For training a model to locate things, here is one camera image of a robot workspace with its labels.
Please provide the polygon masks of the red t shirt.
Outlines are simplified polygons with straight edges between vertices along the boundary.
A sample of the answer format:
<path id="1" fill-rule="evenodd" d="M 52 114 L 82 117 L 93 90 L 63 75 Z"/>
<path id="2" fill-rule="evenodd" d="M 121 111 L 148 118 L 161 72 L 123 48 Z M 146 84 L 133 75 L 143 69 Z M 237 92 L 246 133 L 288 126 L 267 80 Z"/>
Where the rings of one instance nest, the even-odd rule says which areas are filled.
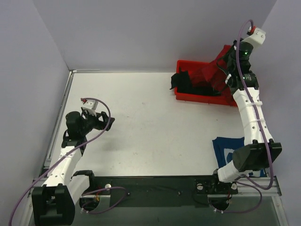
<path id="1" fill-rule="evenodd" d="M 189 94 L 188 100 L 199 103 L 206 104 L 217 104 L 217 105 L 228 105 L 236 107 L 237 104 L 234 101 L 229 87 L 226 85 L 226 62 L 223 57 L 230 50 L 231 45 L 224 45 L 221 52 L 217 55 L 216 59 L 210 63 L 198 62 L 198 61 L 188 61 L 185 65 L 185 70 L 189 72 L 194 72 L 195 70 L 201 69 L 205 79 L 218 90 L 221 90 L 226 86 L 226 90 L 222 92 L 221 96 L 198 96 Z"/>

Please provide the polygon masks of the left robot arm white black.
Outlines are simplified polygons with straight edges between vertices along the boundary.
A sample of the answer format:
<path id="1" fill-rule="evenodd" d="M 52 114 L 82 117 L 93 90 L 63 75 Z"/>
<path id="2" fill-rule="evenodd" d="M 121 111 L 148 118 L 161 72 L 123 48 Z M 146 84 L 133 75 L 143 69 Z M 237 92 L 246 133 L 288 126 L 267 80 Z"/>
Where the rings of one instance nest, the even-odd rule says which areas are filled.
<path id="1" fill-rule="evenodd" d="M 37 226 L 69 226 L 75 216 L 75 204 L 84 193 L 92 194 L 97 187 L 91 170 L 74 169 L 87 146 L 87 134 L 93 129 L 109 131 L 115 118 L 106 112 L 82 108 L 66 115 L 67 130 L 58 161 L 41 187 L 32 192 L 34 223 Z"/>

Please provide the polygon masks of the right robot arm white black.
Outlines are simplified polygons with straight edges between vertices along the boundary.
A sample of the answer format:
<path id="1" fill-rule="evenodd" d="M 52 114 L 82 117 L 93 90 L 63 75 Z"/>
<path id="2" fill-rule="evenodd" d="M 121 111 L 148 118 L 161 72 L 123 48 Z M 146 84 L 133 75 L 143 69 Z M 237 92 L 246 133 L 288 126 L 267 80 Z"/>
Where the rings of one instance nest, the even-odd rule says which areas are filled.
<path id="1" fill-rule="evenodd" d="M 228 52 L 221 57 L 226 68 L 219 67 L 226 74 L 225 84 L 238 106 L 243 130 L 244 146 L 233 152 L 232 160 L 217 170 L 217 177 L 210 180 L 210 188 L 222 192 L 227 183 L 249 178 L 250 173 L 269 169 L 270 183 L 262 190 L 269 190 L 273 184 L 273 161 L 282 152 L 280 143 L 274 141 L 261 109 L 259 85 L 256 75 L 250 70 L 249 58 L 253 45 L 235 41 Z"/>

